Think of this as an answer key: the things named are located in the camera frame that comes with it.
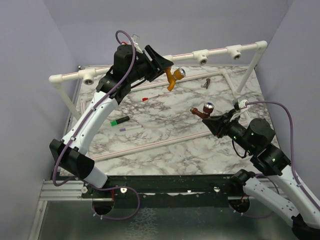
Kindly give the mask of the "brown water faucet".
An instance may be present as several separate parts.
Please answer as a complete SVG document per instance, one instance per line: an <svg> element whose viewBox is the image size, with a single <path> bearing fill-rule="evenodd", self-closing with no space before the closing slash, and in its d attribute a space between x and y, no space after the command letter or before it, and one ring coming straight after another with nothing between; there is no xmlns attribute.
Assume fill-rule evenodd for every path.
<svg viewBox="0 0 320 240"><path fill-rule="evenodd" d="M211 113L213 112L215 106L211 102L206 102L203 104L202 110L198 110L196 107L192 107L190 112L193 115L200 117L201 119L207 119L210 117Z"/></svg>

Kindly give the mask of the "orange water faucet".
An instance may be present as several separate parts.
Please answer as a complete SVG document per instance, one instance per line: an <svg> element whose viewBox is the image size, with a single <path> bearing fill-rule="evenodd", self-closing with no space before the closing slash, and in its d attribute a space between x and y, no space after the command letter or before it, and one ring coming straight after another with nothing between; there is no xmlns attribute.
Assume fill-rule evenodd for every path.
<svg viewBox="0 0 320 240"><path fill-rule="evenodd" d="M164 70L166 74L167 81L169 86L167 87L168 91L172 91L176 85L176 81L183 79L186 76L186 72L183 68L179 67L173 73L171 73L171 67L168 67Z"/></svg>

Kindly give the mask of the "white PVC pipe frame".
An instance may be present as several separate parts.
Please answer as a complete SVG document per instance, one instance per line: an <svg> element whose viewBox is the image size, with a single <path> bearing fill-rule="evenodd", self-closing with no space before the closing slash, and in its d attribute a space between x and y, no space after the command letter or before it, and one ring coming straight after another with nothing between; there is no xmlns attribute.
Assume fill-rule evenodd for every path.
<svg viewBox="0 0 320 240"><path fill-rule="evenodd" d="M182 82L189 79L181 68L174 72L171 71L172 66L179 61L196 60L199 65L205 65L210 56L228 54L234 60L237 60L243 51L254 50L253 59L238 86L234 86L228 74L223 75L233 95L238 97L267 46L268 43L262 40L245 45L231 45L212 50L203 49L192 53L161 56L150 45L140 49L135 42L121 43L114 53L113 65L110 67L90 68L50 76L50 83L58 90L63 101L77 120L75 127L62 140L52 141L51 152L53 156L57 156L58 161L85 159L98 129L132 90L134 82L140 79L152 82L161 75L166 75L167 89L172 91L178 81ZM72 80L93 82L94 78L99 75L104 77L98 82L88 109L80 115L67 96L62 84Z"/></svg>

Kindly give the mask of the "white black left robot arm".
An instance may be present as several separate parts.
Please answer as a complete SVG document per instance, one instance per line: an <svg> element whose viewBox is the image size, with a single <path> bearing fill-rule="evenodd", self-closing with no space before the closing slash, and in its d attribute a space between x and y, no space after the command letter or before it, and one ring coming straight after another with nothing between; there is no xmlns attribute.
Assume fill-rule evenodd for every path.
<svg viewBox="0 0 320 240"><path fill-rule="evenodd" d="M49 145L55 162L52 180L56 180L57 170L62 168L93 185L97 196L106 197L111 190L108 177L86 156L94 136L110 113L117 109L131 91L132 83L140 79L152 82L173 64L150 45L142 52L138 52L130 44L118 46L113 65L99 80L89 107L61 140L53 139Z"/></svg>

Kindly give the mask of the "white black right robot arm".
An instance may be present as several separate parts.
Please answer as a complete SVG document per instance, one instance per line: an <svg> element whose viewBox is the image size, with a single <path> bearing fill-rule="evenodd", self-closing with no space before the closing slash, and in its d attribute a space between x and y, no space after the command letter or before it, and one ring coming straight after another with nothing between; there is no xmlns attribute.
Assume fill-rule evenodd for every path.
<svg viewBox="0 0 320 240"><path fill-rule="evenodd" d="M293 164L281 149L272 144L275 131L262 118L251 120L248 127L232 119L232 113L204 118L202 122L217 138L230 137L251 157L250 162L285 194L282 197L264 186L252 173L240 170L232 176L229 189L236 195L254 197L281 217L299 240L320 238L319 203L293 174Z"/></svg>

